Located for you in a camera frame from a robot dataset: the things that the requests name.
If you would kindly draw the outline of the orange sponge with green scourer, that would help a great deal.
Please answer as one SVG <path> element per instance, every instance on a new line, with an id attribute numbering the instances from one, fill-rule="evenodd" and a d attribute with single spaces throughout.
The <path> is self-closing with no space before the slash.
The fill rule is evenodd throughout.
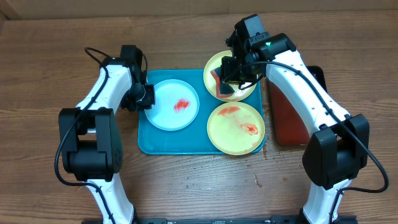
<path id="1" fill-rule="evenodd" d="M 234 95 L 235 90 L 229 84 L 225 84 L 220 80 L 221 68 L 218 67 L 213 69 L 210 73 L 216 82 L 216 97 L 217 98 L 228 98 Z"/>

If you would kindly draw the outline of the white plate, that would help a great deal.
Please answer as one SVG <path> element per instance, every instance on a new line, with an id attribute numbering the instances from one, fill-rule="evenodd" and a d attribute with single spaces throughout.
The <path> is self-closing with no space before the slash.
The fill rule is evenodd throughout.
<path id="1" fill-rule="evenodd" d="M 187 82 L 169 79 L 154 86 L 155 105 L 145 110 L 149 122 L 164 131 L 187 127 L 196 118 L 200 100 L 195 89 Z"/>

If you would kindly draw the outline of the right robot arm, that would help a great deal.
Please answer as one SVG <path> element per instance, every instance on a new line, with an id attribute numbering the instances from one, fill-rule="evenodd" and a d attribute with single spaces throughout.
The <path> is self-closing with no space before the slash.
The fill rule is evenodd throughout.
<path id="1" fill-rule="evenodd" d="M 293 106 L 310 138 L 302 163 L 312 184 L 297 223 L 356 223 L 337 211 L 344 191 L 367 164 L 367 119 L 351 116 L 328 95 L 285 34 L 234 31 L 226 45 L 232 55 L 221 61 L 221 91 L 266 77 Z"/>

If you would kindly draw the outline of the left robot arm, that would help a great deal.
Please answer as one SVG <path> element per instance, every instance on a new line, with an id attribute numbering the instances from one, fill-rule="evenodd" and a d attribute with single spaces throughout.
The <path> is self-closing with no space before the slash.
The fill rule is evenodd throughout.
<path id="1" fill-rule="evenodd" d="M 144 111 L 154 104 L 154 86 L 147 84 L 146 56 L 106 56 L 88 95 L 58 116 L 55 175 L 65 185 L 90 190 L 103 215 L 102 223 L 137 223 L 119 174 L 123 146 L 116 112 L 118 108 Z"/>

